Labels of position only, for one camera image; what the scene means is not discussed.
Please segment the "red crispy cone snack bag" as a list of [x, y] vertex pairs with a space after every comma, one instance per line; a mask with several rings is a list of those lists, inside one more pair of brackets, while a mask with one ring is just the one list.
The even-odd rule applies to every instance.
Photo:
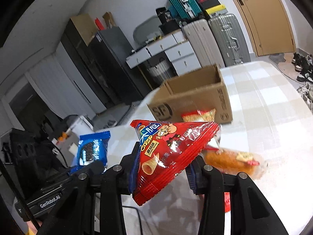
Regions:
[[134, 161], [132, 197], [141, 206], [163, 190], [200, 154], [216, 135], [216, 122], [170, 123], [135, 119], [130, 124], [139, 138]]

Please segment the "orange bread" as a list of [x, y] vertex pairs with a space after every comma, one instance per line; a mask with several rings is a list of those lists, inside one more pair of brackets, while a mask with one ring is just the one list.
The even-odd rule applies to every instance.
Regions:
[[239, 172], [245, 172], [251, 179], [260, 179], [268, 169], [267, 161], [251, 152], [209, 146], [202, 150], [202, 154], [207, 165], [224, 174], [237, 175]]

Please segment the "blue Oreo cookie pack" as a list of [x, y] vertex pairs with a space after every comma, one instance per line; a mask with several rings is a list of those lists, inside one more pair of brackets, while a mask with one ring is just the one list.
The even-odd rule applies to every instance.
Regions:
[[106, 169], [108, 165], [107, 152], [110, 137], [111, 134], [108, 130], [81, 135], [78, 141], [75, 166], [71, 168], [69, 173], [73, 174], [95, 161], [100, 161]]

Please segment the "white red noodle snack bag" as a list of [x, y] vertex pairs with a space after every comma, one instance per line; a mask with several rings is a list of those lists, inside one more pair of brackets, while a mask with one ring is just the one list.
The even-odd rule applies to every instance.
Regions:
[[216, 109], [211, 110], [194, 110], [181, 114], [184, 122], [212, 122], [215, 120]]

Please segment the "red wafer pack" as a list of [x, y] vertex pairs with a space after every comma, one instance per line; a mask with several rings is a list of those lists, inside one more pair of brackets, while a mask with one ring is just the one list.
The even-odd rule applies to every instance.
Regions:
[[224, 208], [225, 208], [226, 213], [231, 210], [230, 193], [229, 192], [224, 193]]

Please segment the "white kettle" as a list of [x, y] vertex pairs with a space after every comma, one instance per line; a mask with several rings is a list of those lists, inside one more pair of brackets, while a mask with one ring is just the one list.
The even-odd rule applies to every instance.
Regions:
[[74, 134], [79, 138], [81, 135], [94, 133], [93, 125], [82, 115], [69, 115], [64, 122], [66, 123], [65, 134], [68, 136]]

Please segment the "SF cardboard box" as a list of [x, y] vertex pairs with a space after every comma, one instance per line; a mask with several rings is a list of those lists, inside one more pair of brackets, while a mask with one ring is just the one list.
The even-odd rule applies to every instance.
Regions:
[[215, 121], [227, 124], [233, 120], [227, 87], [220, 69], [209, 65], [162, 83], [148, 108], [157, 121], [182, 121], [182, 114], [216, 110]]

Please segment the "white woven basket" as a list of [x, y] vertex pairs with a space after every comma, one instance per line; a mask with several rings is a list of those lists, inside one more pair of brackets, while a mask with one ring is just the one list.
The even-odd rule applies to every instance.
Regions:
[[147, 71], [157, 84], [177, 76], [174, 66], [168, 60], [160, 60], [157, 65], [148, 67]]

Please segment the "black refrigerator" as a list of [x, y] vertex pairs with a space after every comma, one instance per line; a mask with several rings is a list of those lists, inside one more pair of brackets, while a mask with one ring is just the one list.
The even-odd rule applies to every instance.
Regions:
[[152, 91], [143, 71], [127, 65], [132, 46], [119, 27], [99, 30], [88, 14], [72, 16], [60, 43], [100, 102], [97, 113], [142, 100]]

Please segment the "white drawer desk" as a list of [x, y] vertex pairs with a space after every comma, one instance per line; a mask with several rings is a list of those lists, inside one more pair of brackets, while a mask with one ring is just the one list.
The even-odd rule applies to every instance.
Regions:
[[167, 56], [179, 76], [201, 68], [200, 62], [182, 30], [176, 30], [144, 46], [127, 57], [126, 63], [132, 69], [162, 53]]

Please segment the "silver suitcase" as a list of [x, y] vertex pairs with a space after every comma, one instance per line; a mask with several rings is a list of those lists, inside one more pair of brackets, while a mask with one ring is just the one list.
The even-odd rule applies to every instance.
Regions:
[[250, 62], [250, 55], [240, 24], [234, 14], [215, 16], [209, 27], [220, 49], [225, 67]]

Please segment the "beige suitcase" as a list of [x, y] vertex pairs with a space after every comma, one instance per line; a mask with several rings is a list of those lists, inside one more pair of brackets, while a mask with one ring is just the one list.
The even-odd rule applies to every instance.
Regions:
[[189, 40], [202, 67], [208, 65], [216, 65], [220, 69], [225, 67], [218, 44], [205, 19], [200, 19], [183, 26], [183, 32]]

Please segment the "oval mirror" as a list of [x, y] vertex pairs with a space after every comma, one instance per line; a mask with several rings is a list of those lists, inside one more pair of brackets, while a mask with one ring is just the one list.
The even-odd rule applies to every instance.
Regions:
[[136, 44], [143, 46], [146, 45], [149, 40], [163, 36], [163, 32], [159, 28], [160, 25], [161, 22], [156, 15], [138, 25], [133, 32], [133, 39]]

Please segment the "wooden door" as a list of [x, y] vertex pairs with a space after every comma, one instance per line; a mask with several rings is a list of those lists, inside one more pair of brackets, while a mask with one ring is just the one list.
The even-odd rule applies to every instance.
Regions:
[[257, 56], [295, 52], [288, 15], [281, 0], [233, 0]]

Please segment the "stack of shoe boxes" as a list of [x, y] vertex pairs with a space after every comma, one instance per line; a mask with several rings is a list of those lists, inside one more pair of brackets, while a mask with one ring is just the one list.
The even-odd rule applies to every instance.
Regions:
[[196, 0], [196, 2], [207, 20], [228, 13], [226, 6], [221, 4], [219, 0]]

